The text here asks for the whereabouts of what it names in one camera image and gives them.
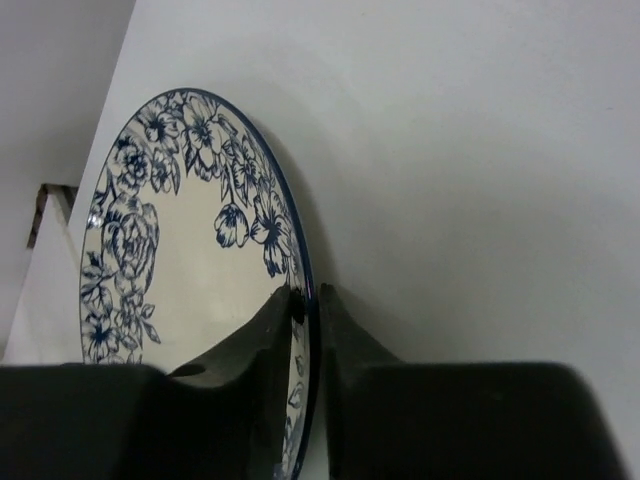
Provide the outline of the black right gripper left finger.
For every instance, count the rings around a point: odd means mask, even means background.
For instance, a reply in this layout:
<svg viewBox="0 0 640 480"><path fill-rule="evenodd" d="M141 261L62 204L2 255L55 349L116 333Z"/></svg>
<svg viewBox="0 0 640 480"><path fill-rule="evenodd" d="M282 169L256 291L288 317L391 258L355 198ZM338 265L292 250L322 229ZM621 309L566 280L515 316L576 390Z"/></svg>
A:
<svg viewBox="0 0 640 480"><path fill-rule="evenodd" d="M293 329L278 288L244 326L171 373L141 364L5 367L5 479L268 479L281 460Z"/></svg>

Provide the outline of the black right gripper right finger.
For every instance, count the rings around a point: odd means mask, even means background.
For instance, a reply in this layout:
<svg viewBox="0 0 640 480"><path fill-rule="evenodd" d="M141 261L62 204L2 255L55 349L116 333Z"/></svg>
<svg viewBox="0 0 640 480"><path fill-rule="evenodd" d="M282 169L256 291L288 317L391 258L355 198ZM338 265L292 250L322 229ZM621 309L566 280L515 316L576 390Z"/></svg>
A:
<svg viewBox="0 0 640 480"><path fill-rule="evenodd" d="M553 362L420 364L319 290L334 479L625 479L592 389Z"/></svg>

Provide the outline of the blue and white floral plate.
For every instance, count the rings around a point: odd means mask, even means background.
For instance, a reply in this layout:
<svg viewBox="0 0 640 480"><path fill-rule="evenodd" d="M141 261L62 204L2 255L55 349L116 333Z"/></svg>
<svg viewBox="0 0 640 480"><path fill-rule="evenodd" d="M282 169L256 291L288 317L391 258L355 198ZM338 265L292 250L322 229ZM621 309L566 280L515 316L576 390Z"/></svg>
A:
<svg viewBox="0 0 640 480"><path fill-rule="evenodd" d="M270 147L229 101L177 88L116 137L83 239L83 365L171 373L236 332L287 286L292 331L285 434L268 479L295 479L308 440L313 276L290 190Z"/></svg>

